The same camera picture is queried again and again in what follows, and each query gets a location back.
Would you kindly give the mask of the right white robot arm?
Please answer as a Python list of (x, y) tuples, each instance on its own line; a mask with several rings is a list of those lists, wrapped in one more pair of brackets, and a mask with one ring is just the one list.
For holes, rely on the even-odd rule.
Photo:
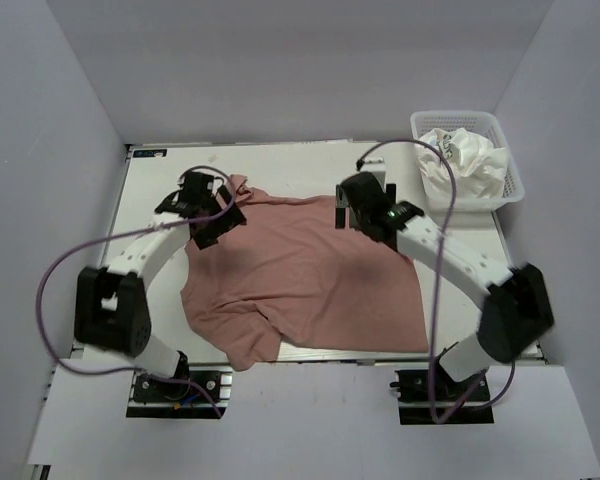
[(357, 173), (336, 187), (336, 225), (352, 220), (371, 240), (414, 259), (461, 290), (481, 312), (477, 330), (434, 358), (433, 390), (452, 399), (468, 380), (510, 364), (555, 321), (541, 271), (514, 268), (449, 237), (414, 204), (394, 201), (375, 175)]

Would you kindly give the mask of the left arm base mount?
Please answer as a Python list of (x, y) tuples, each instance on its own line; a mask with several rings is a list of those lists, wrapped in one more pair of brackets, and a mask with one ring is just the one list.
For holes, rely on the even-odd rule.
[(226, 366), (191, 366), (190, 384), (169, 384), (146, 374), (133, 377), (126, 417), (131, 419), (220, 420), (228, 407), (233, 371)]

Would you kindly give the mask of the pink t shirt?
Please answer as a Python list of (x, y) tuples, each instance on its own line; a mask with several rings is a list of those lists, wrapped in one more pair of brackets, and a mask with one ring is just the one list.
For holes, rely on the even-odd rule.
[(275, 197), (231, 178), (246, 218), (217, 244), (189, 243), (181, 290), (190, 328), (237, 370), (277, 360), (282, 342), (315, 349), (425, 353), (412, 261), (333, 224), (331, 196)]

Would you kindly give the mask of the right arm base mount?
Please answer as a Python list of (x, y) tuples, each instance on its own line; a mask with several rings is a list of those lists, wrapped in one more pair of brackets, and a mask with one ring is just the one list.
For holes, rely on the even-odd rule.
[[(472, 391), (465, 403), (449, 418), (451, 425), (486, 425), (494, 423), (492, 407), (479, 409), (491, 400), (491, 392), (484, 376), (473, 375), (461, 383), (445, 384), (436, 376), (436, 413), (442, 415), (476, 381), (479, 385)], [(397, 399), (399, 420), (402, 426), (433, 425), (429, 411), (428, 372), (420, 370), (397, 370), (389, 383), (392, 395)]]

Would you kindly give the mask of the white printed t shirt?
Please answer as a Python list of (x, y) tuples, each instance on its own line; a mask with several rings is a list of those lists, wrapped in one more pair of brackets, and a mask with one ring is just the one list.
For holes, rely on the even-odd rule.
[[(434, 128), (419, 138), (439, 151), (452, 169), (457, 200), (493, 199), (504, 193), (510, 155), (504, 147), (464, 128)], [(424, 186), (438, 197), (451, 195), (449, 173), (438, 156), (419, 144), (414, 146)]]

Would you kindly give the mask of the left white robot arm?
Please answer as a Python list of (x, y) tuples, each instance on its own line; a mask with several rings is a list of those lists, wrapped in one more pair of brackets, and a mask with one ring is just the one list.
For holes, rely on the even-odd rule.
[(230, 178), (217, 169), (192, 167), (178, 189), (154, 209), (148, 226), (132, 235), (126, 249), (99, 268), (78, 275), (74, 338), (111, 352), (157, 377), (168, 398), (179, 399), (191, 387), (184, 353), (152, 332), (147, 291), (167, 262), (192, 242), (199, 249), (246, 223)]

